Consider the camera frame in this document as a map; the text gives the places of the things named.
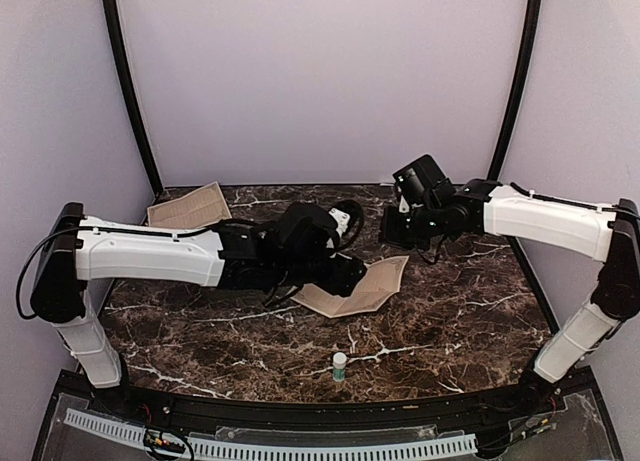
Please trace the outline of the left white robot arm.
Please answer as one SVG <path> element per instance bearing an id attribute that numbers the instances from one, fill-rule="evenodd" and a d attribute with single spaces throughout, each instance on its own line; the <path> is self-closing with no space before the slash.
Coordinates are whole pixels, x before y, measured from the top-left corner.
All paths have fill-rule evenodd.
<path id="1" fill-rule="evenodd" d="M 86 286 L 98 279 L 176 281 L 221 290 L 278 289 L 312 284 L 330 295 L 350 296 L 367 267 L 344 254 L 363 224 L 358 204 L 325 210 L 293 203 L 276 219 L 258 223 L 230 218 L 195 229 L 114 223 L 71 202 L 50 234 L 30 253 L 35 264 L 29 313 L 50 323 L 79 362 L 90 384 L 120 417 L 141 408 L 140 393 L 126 383 L 126 365 L 107 340 Z"/>

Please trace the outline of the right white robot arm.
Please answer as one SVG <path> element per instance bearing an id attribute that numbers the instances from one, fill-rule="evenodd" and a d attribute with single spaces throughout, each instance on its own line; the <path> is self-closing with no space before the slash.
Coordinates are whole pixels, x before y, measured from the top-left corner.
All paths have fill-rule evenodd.
<path id="1" fill-rule="evenodd" d="M 581 358 L 639 313 L 639 215 L 627 199 L 589 204 L 526 191 L 516 184 L 474 179 L 443 182 L 418 194 L 400 186 L 398 206 L 385 209 L 379 239 L 408 250 L 464 233 L 524 238 L 580 253 L 601 263 L 587 300 L 533 360 L 510 394 L 521 415 L 534 413 Z"/>

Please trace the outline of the beige lined letter paper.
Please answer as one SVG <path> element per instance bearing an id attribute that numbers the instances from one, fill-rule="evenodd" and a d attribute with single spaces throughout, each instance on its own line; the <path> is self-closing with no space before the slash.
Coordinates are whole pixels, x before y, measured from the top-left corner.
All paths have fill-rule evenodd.
<path id="1" fill-rule="evenodd" d="M 297 304 L 329 319 L 376 312 L 399 293 L 409 257 L 394 256 L 367 266 L 366 275 L 349 297 L 330 295 L 315 285 L 305 285 L 292 297 Z"/>

